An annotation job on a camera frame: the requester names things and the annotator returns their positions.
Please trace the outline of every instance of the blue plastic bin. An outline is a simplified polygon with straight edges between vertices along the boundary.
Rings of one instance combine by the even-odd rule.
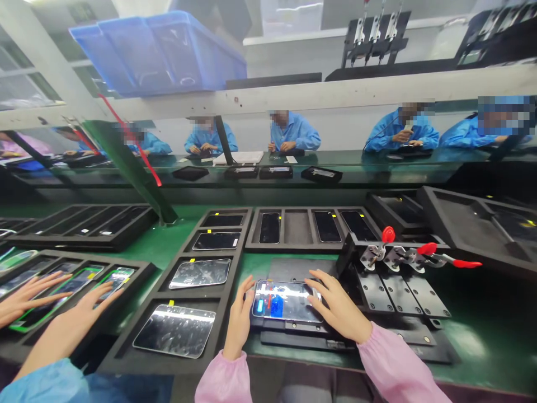
[[[123,97],[217,91],[246,61],[189,13],[172,11],[69,29],[109,88]]]

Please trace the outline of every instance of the person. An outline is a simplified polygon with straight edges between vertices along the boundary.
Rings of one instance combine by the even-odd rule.
[[[80,132],[83,132],[80,126],[76,127],[77,130]],[[84,141],[81,141],[80,138],[76,135],[74,130],[70,128],[69,126],[63,126],[63,127],[57,127],[55,128],[55,131],[65,137],[67,140],[71,140],[72,142],[78,143],[78,150],[68,150],[65,152],[66,155],[75,155],[77,152],[82,152],[82,156],[94,154],[94,152],[88,147]],[[170,154],[172,152],[171,147],[160,140],[157,136],[155,136],[153,133],[145,133],[145,132],[137,132],[135,129],[131,129],[133,134],[136,136],[136,139],[140,143],[140,146],[145,153],[145,155],[149,154],[161,154],[166,155]],[[138,154],[139,150],[136,144],[128,143],[127,146],[130,148],[130,150]]]
[[[319,133],[299,114],[275,110],[270,113],[270,119],[270,152],[287,152],[294,148],[315,151],[321,146]]]
[[[27,301],[40,291],[65,281],[69,276],[31,280],[17,292],[10,304],[0,303],[0,325],[6,326],[20,317],[24,309],[43,305],[71,293]],[[171,398],[173,377],[90,374],[84,376],[69,360],[99,316],[123,292],[119,289],[102,301],[112,290],[112,282],[89,291],[76,306],[57,315],[35,343],[15,379],[0,393],[0,403],[12,402],[155,402],[167,403]]]
[[[13,130],[4,130],[0,132],[0,157],[2,158],[15,158],[15,157],[29,157],[30,155],[24,151],[24,149],[15,143],[7,134],[18,134],[28,145],[30,145],[35,151],[40,154],[52,154],[52,148],[42,141],[39,141],[32,136],[24,135],[14,132]]]
[[[518,133],[516,128],[524,126],[520,124],[522,122],[515,110],[523,110],[527,106],[530,106],[529,97],[481,98],[479,112],[446,130],[440,138],[440,147],[477,148],[502,144],[509,136]],[[519,144],[527,143],[532,138],[532,135],[526,135]]]
[[[328,307],[313,296],[309,296],[308,301],[330,326],[356,343],[366,373],[384,399],[390,403],[450,401],[435,383],[428,367],[403,339],[370,322],[334,277],[321,270],[310,270],[310,274],[322,284],[311,279],[304,281],[323,296]],[[242,348],[250,328],[254,284],[249,276],[238,288],[230,309],[224,348],[203,374],[196,389],[196,403],[252,402],[246,353]],[[301,398],[303,385],[286,388],[280,391],[282,403],[311,401]],[[323,390],[317,388],[316,392],[309,393],[315,396],[315,401],[332,402],[330,391],[322,393]]]
[[[403,144],[438,147],[440,134],[423,115],[426,106],[425,102],[410,102],[383,117],[371,131],[364,151],[395,150]]]
[[[212,154],[222,154],[222,143],[216,131],[214,118],[192,118],[194,129],[185,143],[185,150],[189,154],[200,154],[211,150]],[[239,151],[235,135],[227,123],[224,123],[225,136],[228,138],[231,152]]]

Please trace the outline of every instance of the cable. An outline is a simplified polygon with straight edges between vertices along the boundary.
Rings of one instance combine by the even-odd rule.
[[[147,165],[147,167],[149,168],[151,174],[155,178],[155,182],[157,182],[157,186],[159,186],[159,187],[162,186],[161,179],[158,177],[157,173],[155,172],[155,169],[153,169],[153,167],[149,163],[149,160],[147,159],[147,155],[145,155],[144,151],[142,150],[142,148],[140,146],[140,143],[138,143],[138,140],[136,140],[136,138],[134,137],[133,133],[130,131],[129,126],[127,124],[125,124],[125,122],[122,121],[122,119],[118,116],[118,114],[116,113],[116,111],[114,110],[112,105],[110,105],[110,103],[108,102],[108,99],[106,99],[103,94],[99,94],[99,98],[101,98],[105,102],[105,104],[108,107],[108,109],[110,109],[110,112],[112,112],[112,114],[114,115],[116,120],[119,122],[119,124],[121,125],[123,130],[128,135],[129,140],[134,141],[134,143],[138,147],[138,151],[140,152],[140,156],[142,157],[142,159],[145,162],[145,165]]]

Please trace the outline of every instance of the workbench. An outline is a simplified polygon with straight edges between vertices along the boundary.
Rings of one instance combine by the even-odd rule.
[[[5,206],[0,207],[0,211],[5,217],[40,217],[62,207],[65,206]],[[103,255],[151,261],[162,271],[173,259],[202,215],[208,209],[220,207],[222,206],[175,206],[179,220],[174,226],[164,228],[155,224],[125,251]],[[275,257],[335,260],[337,255],[245,252],[235,287],[250,274],[256,277],[268,273],[271,259]],[[110,323],[107,333],[119,334],[161,271],[158,271],[138,296],[125,306],[117,320]],[[461,358],[460,364],[452,366],[430,364],[435,380],[537,397],[535,284],[485,268],[429,270],[427,279],[452,313],[453,318],[442,321],[442,324]],[[250,334],[244,350],[247,354],[258,357],[293,360],[354,371],[364,370],[357,353],[341,354],[262,345],[257,334]]]

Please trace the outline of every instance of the red cable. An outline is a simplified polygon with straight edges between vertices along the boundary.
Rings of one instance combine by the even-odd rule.
[[[77,130],[75,127],[72,128],[73,129],[73,132],[78,136],[78,138],[84,142],[85,145],[87,145],[89,147],[89,149],[91,151],[93,151],[94,154],[96,155],[101,155],[101,153],[99,152],[99,150],[97,148],[95,148],[95,146],[93,145],[93,143],[91,141],[89,141],[85,135],[83,135],[79,130]]]
[[[99,94],[99,98],[101,98],[105,102],[106,106],[108,106],[108,109],[110,109],[110,112],[112,112],[112,114],[114,115],[116,120],[119,122],[119,124],[121,125],[123,130],[127,133],[128,137],[130,137],[130,140],[134,141],[134,143],[138,147],[138,151],[140,152],[140,156],[142,157],[142,159],[144,160],[145,164],[149,168],[151,174],[153,174],[153,177],[155,178],[155,181],[157,182],[157,186],[159,186],[159,187],[162,186],[161,179],[158,177],[157,173],[155,172],[155,170],[153,169],[153,167],[149,163],[149,160],[147,159],[147,156],[145,155],[144,151],[142,150],[142,148],[140,146],[140,143],[138,143],[138,140],[136,140],[136,138],[134,137],[133,133],[130,131],[129,126],[127,124],[125,124],[125,122],[123,122],[121,120],[121,118],[118,116],[118,114],[116,113],[116,111],[114,110],[112,105],[110,105],[110,103],[108,102],[108,99],[106,99],[103,94]]]

